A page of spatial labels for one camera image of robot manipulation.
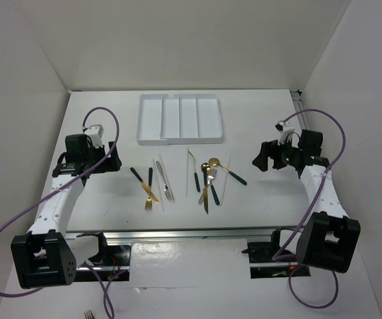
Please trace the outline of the gold knife green handle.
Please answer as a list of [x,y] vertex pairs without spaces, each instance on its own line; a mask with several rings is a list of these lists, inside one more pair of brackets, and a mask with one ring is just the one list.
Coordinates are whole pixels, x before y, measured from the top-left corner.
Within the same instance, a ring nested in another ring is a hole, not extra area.
[[[148,184],[146,184],[143,179],[140,177],[139,173],[133,168],[130,168],[130,171],[135,175],[135,177],[139,180],[139,182],[142,184],[142,188],[145,190],[145,192],[148,194]],[[151,191],[151,198],[156,203],[159,203],[158,198],[155,196],[155,194]]]
[[215,205],[220,205],[220,199],[213,184],[209,181],[208,186],[203,189],[201,203],[206,214],[209,214],[209,203],[213,201]]

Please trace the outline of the gold spoon green handle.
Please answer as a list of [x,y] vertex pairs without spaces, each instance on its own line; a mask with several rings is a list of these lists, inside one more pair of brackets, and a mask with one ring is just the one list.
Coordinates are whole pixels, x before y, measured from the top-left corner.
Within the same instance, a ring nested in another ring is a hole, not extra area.
[[203,172],[203,179],[205,186],[208,186],[208,175],[210,172],[211,166],[205,162],[201,164],[201,171]]
[[233,171],[227,169],[225,166],[223,166],[219,159],[218,158],[210,158],[209,159],[209,165],[211,166],[214,166],[214,167],[221,167],[222,169],[224,169],[229,175],[231,175],[233,178],[235,178],[239,183],[243,184],[243,185],[247,185],[247,181],[244,180],[242,177],[240,177],[239,175],[237,175],[236,173],[234,173]]

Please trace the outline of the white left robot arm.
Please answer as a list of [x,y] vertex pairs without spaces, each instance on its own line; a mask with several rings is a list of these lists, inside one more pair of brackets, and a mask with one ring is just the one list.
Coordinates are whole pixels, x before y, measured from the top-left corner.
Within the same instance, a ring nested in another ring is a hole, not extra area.
[[11,242],[17,277],[24,289],[72,284],[76,270],[86,261],[102,265],[109,257],[101,232],[84,233],[72,241],[67,241],[65,235],[74,206],[90,177],[87,169],[94,166],[94,173],[119,171],[122,163],[117,149],[107,156],[102,133],[94,127],[67,136],[65,146],[52,172],[54,195],[45,201],[27,233]]

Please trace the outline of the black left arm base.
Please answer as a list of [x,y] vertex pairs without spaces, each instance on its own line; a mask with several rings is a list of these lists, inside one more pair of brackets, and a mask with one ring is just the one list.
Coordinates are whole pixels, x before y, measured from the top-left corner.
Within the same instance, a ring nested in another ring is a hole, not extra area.
[[91,233],[98,239],[98,252],[88,260],[95,266],[112,266],[120,269],[130,265],[132,247],[130,244],[109,245],[103,233]]

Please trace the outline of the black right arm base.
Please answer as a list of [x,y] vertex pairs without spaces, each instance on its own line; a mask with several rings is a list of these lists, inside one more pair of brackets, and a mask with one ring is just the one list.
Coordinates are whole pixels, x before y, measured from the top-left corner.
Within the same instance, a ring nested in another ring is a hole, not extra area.
[[271,263],[273,256],[280,250],[280,234],[282,228],[275,229],[269,241],[249,242],[242,254],[248,255],[250,264]]

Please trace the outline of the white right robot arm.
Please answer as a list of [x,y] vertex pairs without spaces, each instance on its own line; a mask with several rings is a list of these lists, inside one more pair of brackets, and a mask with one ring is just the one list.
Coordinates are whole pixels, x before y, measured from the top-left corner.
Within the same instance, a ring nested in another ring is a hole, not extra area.
[[332,181],[330,162],[321,156],[323,134],[302,130],[293,146],[293,126],[278,124],[280,137],[263,142],[252,161],[259,170],[293,167],[302,182],[310,209],[305,227],[296,244],[296,261],[305,266],[345,273],[349,269],[361,232],[359,221],[351,219],[341,206]]

